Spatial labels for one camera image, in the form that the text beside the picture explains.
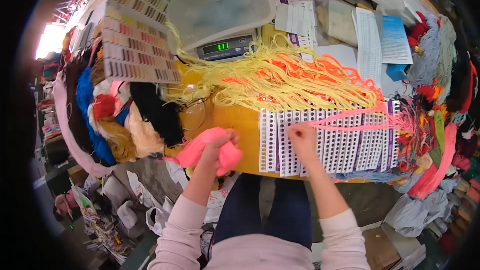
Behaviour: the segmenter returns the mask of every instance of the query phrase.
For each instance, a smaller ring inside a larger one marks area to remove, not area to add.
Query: instruction paper
[[[413,64],[407,34],[402,19],[395,16],[383,16],[381,35],[381,62],[383,64]]]

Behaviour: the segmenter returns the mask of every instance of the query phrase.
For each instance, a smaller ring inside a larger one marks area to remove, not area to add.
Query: pink sleeve
[[[200,235],[207,207],[180,195],[157,240],[156,257],[147,270],[198,270]]]
[[[349,208],[343,213],[320,219],[324,249],[321,269],[366,269],[370,266],[365,256],[365,239],[357,220]]]

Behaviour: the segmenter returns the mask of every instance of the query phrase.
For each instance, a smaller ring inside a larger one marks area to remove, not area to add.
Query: gray yarn
[[[418,46],[423,50],[423,55],[413,54],[413,65],[408,71],[408,81],[414,88],[429,86],[433,83],[440,52],[440,29],[437,24],[437,17],[428,13],[425,18],[430,29],[418,43]]]
[[[419,175],[412,175],[406,183],[394,185],[393,189],[395,189],[395,191],[397,191],[398,193],[406,194],[418,182],[422,175],[423,173]]]
[[[450,22],[450,19],[444,15],[439,15],[440,18],[440,51],[438,54],[437,68],[435,69],[435,78],[438,80],[438,85],[443,87],[443,91],[438,97],[437,103],[443,104],[450,93],[450,86],[452,83],[452,62],[453,50],[457,34]]]

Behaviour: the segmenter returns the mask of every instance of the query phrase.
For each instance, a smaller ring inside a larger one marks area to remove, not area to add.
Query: pile of yarn
[[[177,38],[177,30],[167,24]],[[314,63],[304,62],[300,55],[314,57]],[[216,92],[217,105],[242,105],[259,111],[264,108],[278,112],[286,110],[353,109],[354,105],[370,108],[383,100],[373,81],[363,81],[356,69],[346,68],[329,55],[318,57],[309,47],[288,43],[279,47],[276,38],[272,46],[250,44],[244,58],[227,63],[208,62],[188,55],[180,47],[177,55],[187,63],[189,72],[202,77],[192,93],[169,94],[169,100],[186,105],[207,98]]]

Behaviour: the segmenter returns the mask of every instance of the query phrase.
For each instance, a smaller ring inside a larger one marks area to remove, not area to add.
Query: brown yarn
[[[137,148],[130,132],[115,121],[100,119],[98,125],[110,137],[105,138],[118,163],[135,162]]]
[[[97,86],[101,81],[105,80],[105,68],[103,64],[103,56],[97,58],[95,64],[93,64],[92,70],[90,71],[90,81],[92,81],[92,86]]]

